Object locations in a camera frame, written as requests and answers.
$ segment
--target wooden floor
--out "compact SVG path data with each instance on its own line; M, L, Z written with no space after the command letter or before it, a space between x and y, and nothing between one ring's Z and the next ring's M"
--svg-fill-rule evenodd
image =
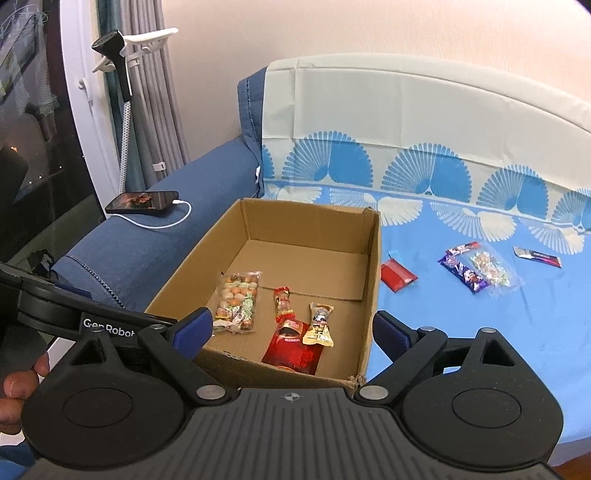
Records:
M556 467L555 470L564 480L591 480L591 453Z

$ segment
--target human hand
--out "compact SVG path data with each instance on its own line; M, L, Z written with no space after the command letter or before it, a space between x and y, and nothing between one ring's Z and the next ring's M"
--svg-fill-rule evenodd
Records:
M0 432L16 435L21 431L21 413L25 400L39 386L39 377L49 373L49 356L41 355L32 370L15 372L4 379L4 394L0 398Z

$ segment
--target stitched seam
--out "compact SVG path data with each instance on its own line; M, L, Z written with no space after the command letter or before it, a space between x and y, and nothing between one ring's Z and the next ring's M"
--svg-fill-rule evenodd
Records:
M106 292L109 295L111 295L113 300L115 300L117 302L117 305L119 305L122 309L125 310L125 305L123 305L123 302L121 302L121 300L117 297L115 292L113 290L111 290L109 288L109 286L103 281L103 279L100 278L96 273L94 273L90 267L88 267L84 262L82 262L81 260L78 260L76 257L74 257L72 255L64 255L64 256L67 258L70 258L71 260L76 262L78 265L80 265L82 268L84 268L84 270L86 270L106 290Z
M252 111L251 111L251 80L250 80L250 78L246 79L246 99L248 101L248 118L251 121L252 134L255 136L255 142L260 147L261 145L259 144L258 138L256 137L255 122L252 119Z

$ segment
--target glass window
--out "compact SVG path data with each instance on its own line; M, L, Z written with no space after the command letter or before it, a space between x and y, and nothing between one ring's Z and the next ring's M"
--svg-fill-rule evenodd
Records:
M103 220L70 111L60 1L0 1L0 260L57 261Z

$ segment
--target metal screw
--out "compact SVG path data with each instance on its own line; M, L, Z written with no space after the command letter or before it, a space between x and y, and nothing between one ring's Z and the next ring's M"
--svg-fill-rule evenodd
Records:
M381 385L367 385L359 390L359 395L365 400L383 400L388 396L388 390Z
M221 385L204 385L197 389L197 396L202 400L219 400L226 394Z

